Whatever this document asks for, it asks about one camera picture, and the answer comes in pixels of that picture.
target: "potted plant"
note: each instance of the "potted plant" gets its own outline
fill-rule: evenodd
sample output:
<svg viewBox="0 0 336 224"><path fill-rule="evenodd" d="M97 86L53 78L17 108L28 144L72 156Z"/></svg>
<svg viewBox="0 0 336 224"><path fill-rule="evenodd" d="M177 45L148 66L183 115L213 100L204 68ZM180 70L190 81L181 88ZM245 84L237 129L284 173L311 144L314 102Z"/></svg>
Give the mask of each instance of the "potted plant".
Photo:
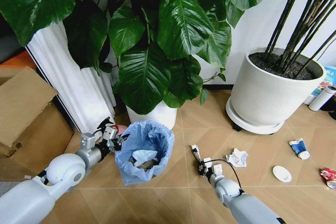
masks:
<svg viewBox="0 0 336 224"><path fill-rule="evenodd" d="M227 103L232 120L255 133L279 130L326 75L314 58L336 35L336 30L312 56L301 53L336 4L334 0L307 0L286 48L275 48L294 2L287 1L267 48L246 53Z"/></svg>
<svg viewBox="0 0 336 224"><path fill-rule="evenodd" d="M131 120L149 115L172 128L176 108L198 95L205 101L204 82L225 80L231 26L262 0L108 0L104 10L99 1L0 0L0 11L23 46L37 30L63 21L80 68L111 71L104 62L111 44L119 61L114 92ZM218 74L203 80L193 55L219 67Z"/></svg>

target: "trash can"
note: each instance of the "trash can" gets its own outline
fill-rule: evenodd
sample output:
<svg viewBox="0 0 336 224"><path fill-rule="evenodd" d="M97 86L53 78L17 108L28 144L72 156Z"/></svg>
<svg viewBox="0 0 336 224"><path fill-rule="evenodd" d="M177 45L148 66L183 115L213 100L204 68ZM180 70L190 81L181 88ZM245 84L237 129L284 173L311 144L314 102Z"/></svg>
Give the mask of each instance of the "trash can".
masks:
<svg viewBox="0 0 336 224"><path fill-rule="evenodd" d="M130 135L123 143L121 151L115 153L115 163L124 184L143 184L159 176L165 170L172 154L173 132L160 123L142 121L132 123L123 133L126 134ZM138 168L132 160L139 154L144 158L153 158L156 164L150 168Z"/></svg>

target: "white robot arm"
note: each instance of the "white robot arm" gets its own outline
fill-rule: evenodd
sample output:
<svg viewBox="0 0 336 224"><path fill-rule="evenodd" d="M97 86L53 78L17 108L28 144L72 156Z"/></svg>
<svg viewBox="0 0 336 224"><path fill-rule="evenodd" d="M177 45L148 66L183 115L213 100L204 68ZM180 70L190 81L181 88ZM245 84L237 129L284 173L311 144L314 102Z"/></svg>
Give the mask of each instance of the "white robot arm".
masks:
<svg viewBox="0 0 336 224"><path fill-rule="evenodd" d="M221 164L213 163L209 157L202 161L198 147L196 145L191 147L198 162L199 174L208 178L217 198L230 209L239 224L286 224L259 199L245 193L239 184L226 179Z"/></svg>
<svg viewBox="0 0 336 224"><path fill-rule="evenodd" d="M76 154L54 158L40 174L5 193L0 198L0 223L40 223L58 198L79 184L108 153L121 150L128 135L116 137L118 128L106 126L108 121L107 118L101 127L103 136L98 144L95 135L83 134ZM226 179L221 164L212 163L210 158L202 161L196 145L192 150L200 174L208 178L218 199L230 209L239 224L285 223L260 200L242 191L236 182Z"/></svg>

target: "black caster wheel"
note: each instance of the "black caster wheel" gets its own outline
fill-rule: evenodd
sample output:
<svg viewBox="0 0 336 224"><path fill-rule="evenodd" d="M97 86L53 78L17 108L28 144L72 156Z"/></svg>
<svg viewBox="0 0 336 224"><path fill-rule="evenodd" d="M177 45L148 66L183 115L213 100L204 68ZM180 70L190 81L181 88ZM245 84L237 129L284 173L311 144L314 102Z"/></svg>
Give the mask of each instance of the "black caster wheel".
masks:
<svg viewBox="0 0 336 224"><path fill-rule="evenodd" d="M235 130L235 131L241 131L243 128L242 127L240 127L240 126L238 126L237 124L235 124L235 125L233 125L233 129Z"/></svg>

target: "white flower pot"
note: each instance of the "white flower pot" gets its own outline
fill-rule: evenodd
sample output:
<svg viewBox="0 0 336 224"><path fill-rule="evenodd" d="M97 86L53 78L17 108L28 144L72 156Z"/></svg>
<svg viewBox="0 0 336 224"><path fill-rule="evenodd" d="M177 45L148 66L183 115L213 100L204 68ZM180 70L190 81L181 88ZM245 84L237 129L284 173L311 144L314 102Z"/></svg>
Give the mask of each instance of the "white flower pot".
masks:
<svg viewBox="0 0 336 224"><path fill-rule="evenodd" d="M246 122L262 126L284 122L326 75L324 67L315 61L307 69L318 78L309 81L287 79L266 72L249 59L249 55L264 51L265 48L257 48L246 53L231 94L235 112ZM275 48L273 53L281 55L283 51ZM306 60L303 55L298 58L300 63Z"/></svg>
<svg viewBox="0 0 336 224"><path fill-rule="evenodd" d="M154 110L147 115L139 115L130 107L126 106L126 108L131 123L151 120L165 125L170 130L175 125L177 109L168 107L163 101L161 101Z"/></svg>

